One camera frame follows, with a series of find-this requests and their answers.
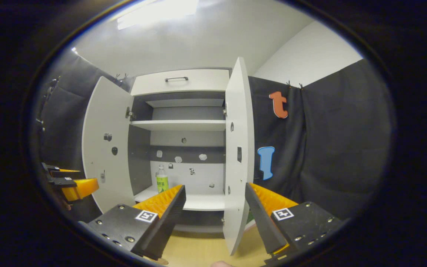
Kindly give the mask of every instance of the white cabinet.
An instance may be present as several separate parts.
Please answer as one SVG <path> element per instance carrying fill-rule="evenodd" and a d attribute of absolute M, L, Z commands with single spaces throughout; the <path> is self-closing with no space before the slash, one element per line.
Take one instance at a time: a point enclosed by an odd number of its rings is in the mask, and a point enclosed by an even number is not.
<path fill-rule="evenodd" d="M 125 116 L 127 108 L 132 118 Z M 245 184 L 253 181 L 254 171 L 253 111 L 243 59 L 237 59 L 231 76 L 228 69 L 138 76 L 131 93 L 100 78 L 86 111 L 82 149 L 87 177 L 100 179 L 93 197 L 102 212 L 156 195 L 155 171 L 164 164 L 169 186 L 185 185 L 186 214 L 206 222 L 178 229 L 223 230 L 233 254 L 249 211 Z"/>

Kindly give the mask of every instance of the wooden floor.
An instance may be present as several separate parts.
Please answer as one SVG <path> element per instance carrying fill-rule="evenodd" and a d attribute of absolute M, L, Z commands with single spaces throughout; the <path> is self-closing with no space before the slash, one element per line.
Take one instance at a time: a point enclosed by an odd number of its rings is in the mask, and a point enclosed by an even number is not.
<path fill-rule="evenodd" d="M 168 267 L 210 267 L 220 260 L 235 267 L 254 267 L 264 265 L 263 260 L 271 256 L 266 253 L 255 225 L 244 232 L 233 256 L 229 255 L 222 234 L 173 232 L 162 258 Z"/>

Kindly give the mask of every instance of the ceiling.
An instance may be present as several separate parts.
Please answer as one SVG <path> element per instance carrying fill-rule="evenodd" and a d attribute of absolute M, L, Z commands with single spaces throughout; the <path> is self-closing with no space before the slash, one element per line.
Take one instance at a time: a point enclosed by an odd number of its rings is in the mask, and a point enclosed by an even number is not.
<path fill-rule="evenodd" d="M 253 75 L 312 21 L 274 0 L 199 0 L 197 12 L 181 19 L 122 30 L 116 20 L 107 20 L 72 46 L 113 76 L 233 67 L 238 56 L 244 57 L 248 74 Z"/>

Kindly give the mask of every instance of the plastic bottle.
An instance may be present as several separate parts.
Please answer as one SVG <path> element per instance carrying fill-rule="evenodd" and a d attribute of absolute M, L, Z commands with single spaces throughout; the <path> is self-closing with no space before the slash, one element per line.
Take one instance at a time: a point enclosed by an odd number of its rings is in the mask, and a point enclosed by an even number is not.
<path fill-rule="evenodd" d="M 162 164 L 159 165 L 159 169 L 156 171 L 156 181 L 158 182 L 158 193 L 169 189 L 168 176 Z"/>

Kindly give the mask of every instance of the drawer handle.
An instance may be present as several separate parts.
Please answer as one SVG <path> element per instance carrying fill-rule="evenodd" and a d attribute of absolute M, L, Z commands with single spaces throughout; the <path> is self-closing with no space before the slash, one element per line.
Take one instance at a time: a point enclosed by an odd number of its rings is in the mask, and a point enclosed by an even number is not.
<path fill-rule="evenodd" d="M 166 79 L 164 79 L 164 81 L 166 81 L 166 83 L 167 83 L 170 79 L 185 79 L 186 81 L 189 80 L 188 77 L 175 77 L 175 78 L 166 78 Z"/>

